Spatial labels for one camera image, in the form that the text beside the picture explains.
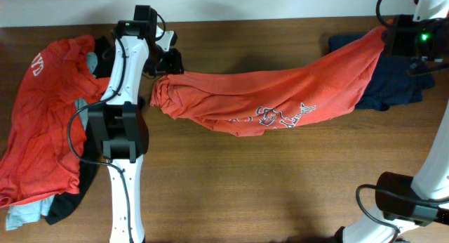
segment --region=green led indicator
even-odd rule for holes
[[[428,38],[429,38],[429,35],[428,35],[428,34],[421,34],[421,39],[422,39],[423,41],[426,41]]]

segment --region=red cloth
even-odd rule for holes
[[[151,105],[235,136],[332,119],[352,112],[363,95],[384,48],[383,31],[378,27],[293,70],[164,76],[154,85]]]
[[[79,193],[79,160],[67,144],[74,101],[99,101],[108,79],[95,79],[86,65],[92,36],[51,43],[33,60],[20,85],[8,147],[0,161],[0,207],[28,204],[54,194]],[[77,117],[72,141],[83,152],[86,134]]]

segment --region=white background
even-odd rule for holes
[[[134,5],[168,22],[375,15],[377,0],[0,0],[0,27],[116,23]],[[413,13],[413,0],[385,0],[385,15]]]

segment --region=light blue cloth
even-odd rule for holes
[[[6,230],[15,230],[25,223],[39,221],[41,215],[47,216],[53,198],[55,198],[55,195],[31,204],[12,205],[6,215]]]
[[[86,64],[92,73],[98,64],[96,54],[88,53],[86,56]],[[75,106],[77,109],[87,104],[88,103],[84,100],[84,98],[75,100]],[[79,114],[79,118],[83,124],[84,130],[86,130],[88,122],[87,110],[83,110]],[[53,195],[30,204],[11,205],[9,207],[8,214],[6,215],[6,230],[15,230],[25,223],[34,223],[39,221],[39,219],[41,219],[41,215],[47,216],[54,198],[55,196]]]

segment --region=wooden table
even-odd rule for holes
[[[367,32],[374,18],[312,18],[169,23],[187,70],[235,73],[301,67],[327,53],[330,35]],[[50,42],[108,34],[111,25],[0,29],[0,151],[20,80]],[[236,138],[192,121],[144,110],[150,132],[142,168],[142,220],[148,242],[268,242],[296,235],[331,236],[362,215],[354,193],[384,171],[417,173],[449,98],[449,77],[436,76],[424,102],[387,112],[357,110],[296,129]],[[142,90],[151,83],[143,79]],[[80,207],[49,226],[45,220],[4,231],[2,242],[107,242],[110,183],[101,168]],[[363,193],[366,206],[373,194]],[[404,234],[412,242],[447,242],[439,224]]]

